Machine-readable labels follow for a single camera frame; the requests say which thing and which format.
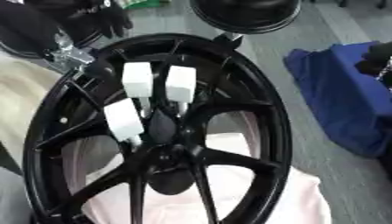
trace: gray floor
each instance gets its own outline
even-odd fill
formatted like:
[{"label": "gray floor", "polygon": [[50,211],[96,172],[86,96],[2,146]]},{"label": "gray floor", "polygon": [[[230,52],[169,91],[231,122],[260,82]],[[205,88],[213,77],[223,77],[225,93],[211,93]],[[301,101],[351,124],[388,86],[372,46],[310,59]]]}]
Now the gray floor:
[{"label": "gray floor", "polygon": [[[390,41],[392,9],[377,10],[374,3],[356,0],[345,10],[329,0],[304,3],[293,24],[281,31],[248,36],[240,50],[267,74],[282,96],[293,129],[294,165],[321,178],[334,223],[339,224],[392,222],[392,185],[375,161],[356,157],[327,139],[284,68],[282,57],[293,48],[318,50],[333,43]],[[186,0],[131,14],[136,28],[130,36],[183,32],[212,38],[220,33],[199,20]],[[107,43],[102,41],[98,46]]]}]

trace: wheel rim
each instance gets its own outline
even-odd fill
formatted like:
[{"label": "wheel rim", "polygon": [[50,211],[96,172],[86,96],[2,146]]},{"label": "wheel rim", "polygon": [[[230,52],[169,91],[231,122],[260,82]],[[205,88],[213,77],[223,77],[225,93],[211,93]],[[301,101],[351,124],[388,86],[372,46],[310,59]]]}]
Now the wheel rim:
[{"label": "wheel rim", "polygon": [[[59,223],[79,223],[78,221],[91,223],[91,220],[81,213],[81,205],[98,192],[111,186],[122,182],[131,182],[134,183],[133,186],[139,186],[130,189],[131,195],[134,195],[131,197],[131,203],[135,208],[131,211],[134,221],[132,223],[142,223],[140,222],[141,209],[138,209],[141,206],[138,205],[143,204],[143,198],[135,195],[143,195],[146,179],[144,175],[140,176],[139,174],[148,174],[148,165],[153,163],[151,161],[155,155],[155,152],[152,151],[156,151],[152,149],[156,149],[158,146],[168,146],[164,147],[164,150],[158,151],[169,151],[169,154],[172,155],[173,145],[178,146],[176,149],[180,151],[181,159],[185,160],[196,185],[199,187],[210,223],[266,221],[284,189],[287,179],[291,164],[291,133],[287,115],[276,91],[250,61],[238,52],[225,49],[211,40],[179,34],[132,38],[101,50],[99,55],[101,58],[108,59],[119,74],[121,73],[121,64],[125,60],[155,60],[153,63],[157,63],[157,69],[164,74],[168,65],[184,64],[184,61],[186,62],[184,57],[191,58],[190,61],[194,61],[191,56],[199,59],[207,58],[213,62],[212,64],[218,65],[219,74],[221,71],[230,70],[238,71],[238,74],[243,75],[243,83],[238,84],[240,83],[238,82],[237,84],[246,86],[247,90],[245,91],[251,92],[250,90],[254,89],[259,91],[252,91],[253,93],[250,95],[253,95],[253,99],[248,101],[243,101],[244,98],[241,97],[238,99],[215,97],[218,99],[215,101],[199,100],[191,106],[190,112],[183,120],[172,114],[165,98],[154,97],[156,98],[154,101],[156,108],[164,111],[179,127],[173,138],[175,140],[164,145],[154,144],[149,139],[149,135],[144,135],[143,138],[149,140],[143,146],[145,150],[139,150],[140,153],[129,153],[131,146],[119,143],[120,148],[124,149],[125,163],[100,178],[98,182],[71,196],[69,190],[64,189],[67,184],[61,162],[56,159],[61,156],[60,150],[56,149],[70,140],[98,135],[111,136],[107,124],[101,116],[102,107],[124,96],[118,94],[117,99],[113,97],[113,93],[117,93],[117,90],[121,88],[117,83],[110,85],[102,80],[69,73],[56,84],[45,98],[33,119],[25,142],[24,175],[26,187],[34,213],[40,221],[43,223],[53,223],[54,221],[59,221]],[[202,87],[199,94],[207,94],[211,98],[211,95],[218,92],[214,91],[214,88],[219,88],[219,83],[217,83],[219,80],[212,79],[212,85],[209,83],[208,86]],[[100,88],[103,83],[108,93],[103,93],[105,90]],[[237,91],[235,94],[241,95],[241,91]],[[260,126],[267,127],[266,130],[269,132],[267,146],[272,152],[269,161],[231,155],[208,149],[204,145],[205,128],[200,124],[213,115],[234,110],[249,111],[258,118],[265,118],[263,122],[258,119],[258,124],[259,128]],[[59,122],[59,118],[63,116],[69,119],[66,127]],[[144,161],[145,163],[138,166],[135,165],[135,161]],[[206,181],[206,166],[215,164],[239,165],[256,171],[257,174],[240,205],[224,220],[217,220]]]},{"label": "wheel rim", "polygon": [[270,9],[244,8],[241,7],[241,4],[244,4],[242,1],[238,1],[239,5],[233,7],[230,2],[235,1],[220,0],[211,4],[207,0],[192,0],[191,5],[195,13],[211,26],[242,34],[266,33],[282,29],[294,21],[301,9],[299,0],[287,1]]}]

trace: foam block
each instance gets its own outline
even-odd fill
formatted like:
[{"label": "foam block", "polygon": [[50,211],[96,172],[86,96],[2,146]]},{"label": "foam block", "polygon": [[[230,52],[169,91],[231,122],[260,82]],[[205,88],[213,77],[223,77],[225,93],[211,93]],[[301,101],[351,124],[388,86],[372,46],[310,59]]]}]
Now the foam block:
[{"label": "foam block", "polygon": [[108,126],[115,138],[122,142],[137,137],[144,127],[131,99],[115,102],[104,108]]},{"label": "foam block", "polygon": [[154,76],[148,62],[125,63],[122,84],[129,98],[151,97]]},{"label": "foam block", "polygon": [[166,95],[170,101],[193,101],[196,90],[196,69],[194,67],[171,66],[166,80]]}]

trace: gloved hand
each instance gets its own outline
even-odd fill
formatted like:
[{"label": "gloved hand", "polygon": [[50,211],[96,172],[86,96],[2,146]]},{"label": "gloved hand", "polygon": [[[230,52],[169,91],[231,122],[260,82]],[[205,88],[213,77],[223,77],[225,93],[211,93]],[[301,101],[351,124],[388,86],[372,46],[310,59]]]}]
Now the gloved hand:
[{"label": "gloved hand", "polygon": [[367,52],[362,54],[363,60],[355,67],[360,73],[378,78],[387,88],[392,88],[392,72],[386,72],[382,77],[380,76],[390,57],[392,57],[392,42],[372,45]]},{"label": "gloved hand", "polygon": [[124,30],[133,27],[126,11],[114,0],[89,1],[93,2],[93,6],[98,5],[97,12],[92,12],[92,15],[95,16],[98,25],[101,27],[101,32],[105,37],[111,39],[113,34],[118,37],[123,37]]},{"label": "gloved hand", "polygon": [[124,36],[132,23],[114,0],[25,0],[56,19],[71,36],[76,46],[93,30],[111,39]]},{"label": "gloved hand", "polygon": [[60,28],[38,10],[0,0],[0,41],[8,47],[27,46],[41,57],[59,49],[55,41]]}]

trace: blue fabric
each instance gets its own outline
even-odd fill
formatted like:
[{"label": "blue fabric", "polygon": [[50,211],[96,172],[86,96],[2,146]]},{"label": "blue fabric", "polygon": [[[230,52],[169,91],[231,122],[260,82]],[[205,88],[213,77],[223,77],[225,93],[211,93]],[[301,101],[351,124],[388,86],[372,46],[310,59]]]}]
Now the blue fabric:
[{"label": "blue fabric", "polygon": [[380,156],[392,130],[392,94],[354,65],[373,43],[294,50],[284,64],[325,133],[365,157]]}]

